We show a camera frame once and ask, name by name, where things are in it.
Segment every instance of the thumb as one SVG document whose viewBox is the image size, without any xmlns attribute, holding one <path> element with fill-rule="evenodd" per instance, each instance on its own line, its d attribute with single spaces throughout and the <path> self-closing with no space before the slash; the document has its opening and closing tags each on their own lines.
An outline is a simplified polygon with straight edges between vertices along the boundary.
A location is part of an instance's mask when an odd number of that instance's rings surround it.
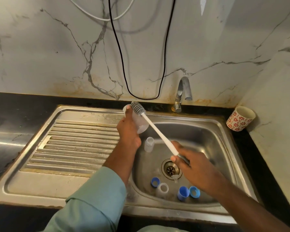
<svg viewBox="0 0 290 232">
<path fill-rule="evenodd" d="M 180 158 L 179 156 L 171 156 L 171 160 L 174 164 L 176 164 L 183 172 L 188 170 L 190 167 L 186 162 Z"/>
<path fill-rule="evenodd" d="M 133 110 L 131 108 L 131 105 L 128 105 L 125 112 L 125 119 L 132 120 L 132 113 L 133 113 Z"/>
</svg>

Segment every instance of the person's right arm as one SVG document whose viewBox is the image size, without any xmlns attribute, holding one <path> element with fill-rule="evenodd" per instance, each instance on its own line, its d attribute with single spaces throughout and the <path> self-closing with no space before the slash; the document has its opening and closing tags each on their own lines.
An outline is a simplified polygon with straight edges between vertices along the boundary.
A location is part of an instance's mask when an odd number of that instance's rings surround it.
<svg viewBox="0 0 290 232">
<path fill-rule="evenodd" d="M 194 186 L 217 199 L 244 231 L 290 231 L 288 226 L 228 181 L 204 153 L 185 149 L 175 141 L 172 143 L 182 156 L 190 160 L 189 166 L 178 156 L 171 157 L 184 176 Z"/>
</svg>

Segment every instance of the floral pattern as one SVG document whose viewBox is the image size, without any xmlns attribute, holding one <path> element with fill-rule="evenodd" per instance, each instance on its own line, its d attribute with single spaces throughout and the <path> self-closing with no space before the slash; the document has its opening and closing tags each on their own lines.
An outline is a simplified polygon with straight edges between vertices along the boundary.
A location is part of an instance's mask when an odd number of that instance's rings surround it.
<svg viewBox="0 0 290 232">
<path fill-rule="evenodd" d="M 227 126 L 234 131 L 242 131 L 252 119 L 240 116 L 235 110 L 227 120 Z"/>
</svg>

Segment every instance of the countertop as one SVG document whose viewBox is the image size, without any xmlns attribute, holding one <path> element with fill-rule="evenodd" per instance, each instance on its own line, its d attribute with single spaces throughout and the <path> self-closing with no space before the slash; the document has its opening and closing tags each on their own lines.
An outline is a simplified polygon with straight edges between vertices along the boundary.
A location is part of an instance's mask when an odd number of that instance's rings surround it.
<svg viewBox="0 0 290 232">
<path fill-rule="evenodd" d="M 0 93 L 0 176 L 7 170 L 9 164 L 13 163 L 19 152 L 58 105 L 122 109 L 128 103 L 130 102 Z M 170 104 L 147 102 L 141 104 L 148 111 L 171 111 Z M 232 113 L 232 110 L 182 106 L 182 113 L 216 115 L 223 116 L 225 119 Z M 290 226 L 290 205 L 248 132 L 246 130 L 231 132 L 259 201 L 269 212 Z M 56 211 L 57 209 L 53 208 L 0 205 L 0 231 L 43 230 Z M 129 216 L 121 216 L 118 231 L 137 231 L 153 224 L 188 231 L 241 231 L 237 225 L 164 221 Z"/>
</svg>

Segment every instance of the cable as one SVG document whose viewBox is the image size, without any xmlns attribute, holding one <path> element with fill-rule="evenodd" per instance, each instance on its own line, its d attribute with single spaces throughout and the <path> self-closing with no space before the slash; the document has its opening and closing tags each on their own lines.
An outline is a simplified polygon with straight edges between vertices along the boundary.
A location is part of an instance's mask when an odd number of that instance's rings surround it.
<svg viewBox="0 0 290 232">
<path fill-rule="evenodd" d="M 84 12 L 85 14 L 87 14 L 87 15 L 89 15 L 90 17 L 93 17 L 94 19 L 98 19 L 98 20 L 101 20 L 101 21 L 106 21 L 106 22 L 108 22 L 108 21 L 111 21 L 111 19 L 102 19 L 102 18 L 99 18 L 99 17 L 96 17 L 96 16 L 94 16 L 94 15 L 92 15 L 92 14 L 90 14 L 89 12 L 87 12 L 87 11 L 85 11 L 79 4 L 77 4 L 74 0 L 70 0 L 74 5 L 76 5 L 76 7 L 77 8 L 79 8 L 82 12 Z M 132 4 L 134 3 L 134 0 L 132 0 L 131 2 L 130 2 L 130 4 L 129 4 L 129 6 L 128 6 L 128 8 L 121 14 L 121 15 L 119 15 L 119 16 L 117 16 L 115 19 L 113 19 L 113 20 L 118 20 L 118 19 L 120 19 L 121 17 L 123 17 L 127 12 L 128 12 L 128 10 L 130 10 L 130 8 L 131 8 L 131 6 L 132 6 Z"/>
<path fill-rule="evenodd" d="M 110 19 L 111 19 L 112 28 L 113 28 L 114 35 L 115 35 L 115 38 L 116 38 L 116 41 L 117 41 L 117 45 L 118 45 L 118 49 L 119 49 L 119 52 L 120 52 L 121 64 L 122 64 L 122 72 L 123 72 L 123 74 L 124 74 L 124 79 L 125 79 L 125 82 L 126 82 L 126 86 L 127 86 L 128 92 L 129 92 L 133 97 L 135 97 L 135 98 L 138 98 L 138 99 L 141 99 L 141 100 L 154 100 L 154 99 L 157 99 L 157 98 L 160 96 L 160 91 L 161 91 L 162 81 L 163 81 L 164 74 L 165 74 L 166 46 L 167 46 L 167 41 L 168 41 L 168 36 L 169 36 L 169 31 L 170 31 L 170 25 L 171 25 L 172 16 L 173 16 L 173 11 L 174 11 L 174 7 L 175 7 L 175 2 L 176 2 L 176 0 L 173 0 L 173 5 L 172 5 L 171 14 L 170 14 L 169 24 L 168 24 L 168 28 L 167 28 L 167 30 L 166 30 L 165 43 L 164 43 L 164 67 L 163 67 L 163 74 L 162 74 L 161 83 L 160 83 L 160 86 L 159 86 L 159 92 L 158 92 L 158 95 L 157 95 L 157 97 L 154 97 L 154 98 L 139 98 L 139 97 L 133 95 L 133 94 L 130 92 L 129 87 L 128 87 L 128 82 L 127 82 L 126 74 L 125 74 L 124 60 L 123 60 L 123 58 L 122 58 L 121 48 L 120 48 L 120 45 L 119 45 L 119 41 L 118 41 L 118 38 L 117 38 L 117 34 L 116 34 L 116 31 L 115 31 L 115 27 L 114 27 L 114 23 L 113 23 L 113 19 L 112 19 L 111 1 L 108 0 L 109 16 L 110 16 Z"/>
</svg>

